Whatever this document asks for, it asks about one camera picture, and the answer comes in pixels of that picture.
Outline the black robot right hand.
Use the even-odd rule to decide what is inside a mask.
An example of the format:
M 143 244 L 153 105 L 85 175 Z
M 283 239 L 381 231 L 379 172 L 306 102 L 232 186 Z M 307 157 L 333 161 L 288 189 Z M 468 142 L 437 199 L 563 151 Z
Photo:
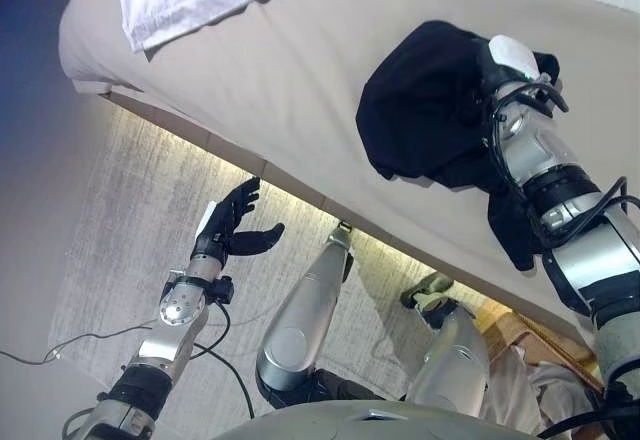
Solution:
M 482 93 L 497 99 L 518 87 L 556 84 L 550 66 L 540 67 L 528 46 L 506 35 L 496 35 L 482 43 L 477 61 Z

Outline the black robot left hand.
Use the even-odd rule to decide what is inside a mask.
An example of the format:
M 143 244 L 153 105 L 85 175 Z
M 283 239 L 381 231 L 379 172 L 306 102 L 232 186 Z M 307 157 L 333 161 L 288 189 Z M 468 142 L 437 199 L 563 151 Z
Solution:
M 281 238 L 285 225 L 277 223 L 265 231 L 237 232 L 243 217 L 255 209 L 260 179 L 252 177 L 234 188 L 218 203 L 196 237 L 190 259 L 212 257 L 224 266 L 229 256 L 253 256 L 270 250 Z

